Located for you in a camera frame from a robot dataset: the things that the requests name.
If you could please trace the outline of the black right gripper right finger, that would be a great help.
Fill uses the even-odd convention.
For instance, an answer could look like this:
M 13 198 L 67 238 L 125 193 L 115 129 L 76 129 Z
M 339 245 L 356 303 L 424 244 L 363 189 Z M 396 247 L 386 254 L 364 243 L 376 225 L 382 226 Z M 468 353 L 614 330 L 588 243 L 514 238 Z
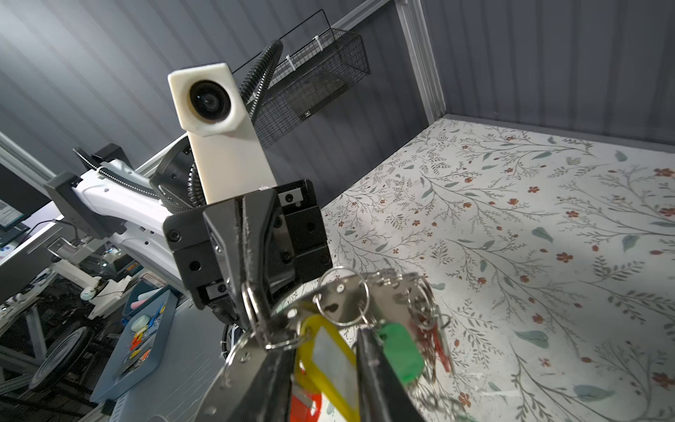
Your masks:
M 399 382 L 372 330 L 358 331 L 356 358 L 361 421 L 424 420 Z

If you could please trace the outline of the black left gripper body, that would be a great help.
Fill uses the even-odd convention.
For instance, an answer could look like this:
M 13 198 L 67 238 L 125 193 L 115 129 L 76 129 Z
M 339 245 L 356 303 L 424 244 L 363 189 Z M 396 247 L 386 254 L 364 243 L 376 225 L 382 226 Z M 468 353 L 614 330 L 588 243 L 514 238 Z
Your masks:
M 274 307 L 333 266 L 308 179 L 169 216 L 163 233 L 194 304 L 225 324 L 247 323 L 246 283 Z

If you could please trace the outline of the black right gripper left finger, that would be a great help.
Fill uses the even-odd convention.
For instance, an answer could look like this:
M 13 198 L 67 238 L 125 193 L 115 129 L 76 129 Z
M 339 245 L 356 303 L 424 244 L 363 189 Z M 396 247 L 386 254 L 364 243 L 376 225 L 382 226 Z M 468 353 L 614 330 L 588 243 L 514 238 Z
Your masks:
M 288 421 L 294 351 L 240 348 L 228 356 L 231 394 L 229 421 Z

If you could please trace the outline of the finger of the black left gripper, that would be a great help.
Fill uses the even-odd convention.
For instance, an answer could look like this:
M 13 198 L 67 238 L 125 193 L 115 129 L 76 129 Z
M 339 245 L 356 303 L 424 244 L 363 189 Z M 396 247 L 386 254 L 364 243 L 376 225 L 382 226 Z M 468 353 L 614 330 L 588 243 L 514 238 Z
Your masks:
M 259 311 L 271 311 L 295 283 L 295 250 L 274 189 L 244 196 L 242 204 L 244 283 Z
M 225 200 L 207 206 L 203 217 L 216 250 L 216 260 L 223 277 L 230 282 L 228 293 L 234 304 L 241 325 L 260 327 L 264 323 L 264 311 L 251 298 L 244 283 L 244 261 L 242 245 L 242 204 L 244 197 Z

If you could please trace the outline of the yellow tagged key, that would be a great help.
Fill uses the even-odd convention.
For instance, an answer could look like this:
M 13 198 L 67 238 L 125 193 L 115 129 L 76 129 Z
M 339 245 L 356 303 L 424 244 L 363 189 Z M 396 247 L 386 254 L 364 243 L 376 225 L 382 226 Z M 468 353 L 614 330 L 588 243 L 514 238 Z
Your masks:
M 321 315 L 301 325 L 306 341 L 297 356 L 305 379 L 336 407 L 346 421 L 360 421 L 360 399 L 356 355 L 339 330 Z

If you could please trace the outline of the red tagged key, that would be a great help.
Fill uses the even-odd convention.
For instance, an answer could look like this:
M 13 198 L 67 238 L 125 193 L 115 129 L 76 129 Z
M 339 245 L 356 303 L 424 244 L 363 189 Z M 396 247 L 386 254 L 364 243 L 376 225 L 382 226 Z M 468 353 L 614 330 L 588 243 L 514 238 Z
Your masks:
M 446 373 L 454 374 L 448 343 L 438 325 L 429 330 L 416 326 L 414 332 L 414 339 L 431 373 L 435 374 L 436 364 L 439 362 Z

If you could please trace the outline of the large metal keyring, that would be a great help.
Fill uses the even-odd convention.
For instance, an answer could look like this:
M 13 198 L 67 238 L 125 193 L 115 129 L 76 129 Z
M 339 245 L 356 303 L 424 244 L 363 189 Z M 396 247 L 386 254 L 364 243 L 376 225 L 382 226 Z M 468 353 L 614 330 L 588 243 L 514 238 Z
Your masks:
M 304 367 L 298 360 L 297 350 L 306 341 L 301 334 L 301 325 L 313 315 L 321 315 L 335 325 L 355 355 L 360 329 L 370 329 L 377 336 L 383 325 L 397 323 L 407 329 L 416 343 L 416 326 L 427 330 L 434 325 L 442 331 L 444 328 L 443 316 L 432 289 L 421 275 L 400 274 L 393 269 L 370 274 L 358 274 L 346 267 L 330 269 L 309 293 L 285 307 L 264 311 L 264 323 L 260 327 L 249 327 L 230 351 L 250 347 L 267 352 L 295 352 L 288 421 L 321 421 L 331 413 L 342 417 L 329 399 L 305 379 Z M 228 380 L 230 365 L 227 357 L 203 397 L 197 420 L 229 421 L 233 404 L 231 394 L 234 392 Z M 414 383 L 403 385 L 404 390 L 423 421 L 436 411 L 449 420 L 464 420 L 466 415 L 461 403 L 444 393 L 437 384 L 439 371 L 444 371 L 439 362 L 434 375 L 425 364 L 423 374 Z

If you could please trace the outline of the green tagged silver key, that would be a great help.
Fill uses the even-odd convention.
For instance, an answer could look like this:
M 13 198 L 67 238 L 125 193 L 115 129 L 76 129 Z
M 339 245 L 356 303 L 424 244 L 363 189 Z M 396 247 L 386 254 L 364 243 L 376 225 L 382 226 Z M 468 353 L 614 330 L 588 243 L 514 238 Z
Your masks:
M 425 370 L 425 358 L 407 329 L 397 323 L 383 325 L 377 336 L 383 353 L 402 385 L 414 383 Z

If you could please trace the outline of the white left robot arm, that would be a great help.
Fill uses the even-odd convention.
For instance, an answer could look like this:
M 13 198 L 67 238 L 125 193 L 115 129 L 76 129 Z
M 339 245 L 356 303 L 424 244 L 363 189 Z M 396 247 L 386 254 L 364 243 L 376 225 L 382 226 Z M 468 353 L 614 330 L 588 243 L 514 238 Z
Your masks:
M 207 249 L 207 204 L 192 202 L 205 196 L 188 138 L 174 142 L 148 178 L 128 166 L 116 144 L 92 155 L 74 151 L 86 172 L 64 172 L 45 185 L 65 221 L 91 237 L 125 246 L 167 277 L 181 280 L 199 308 L 211 308 L 226 324 L 238 323 L 216 255 Z M 313 184 L 303 179 L 275 191 L 281 214 L 272 228 L 287 239 L 268 249 L 265 279 L 272 303 L 333 266 Z

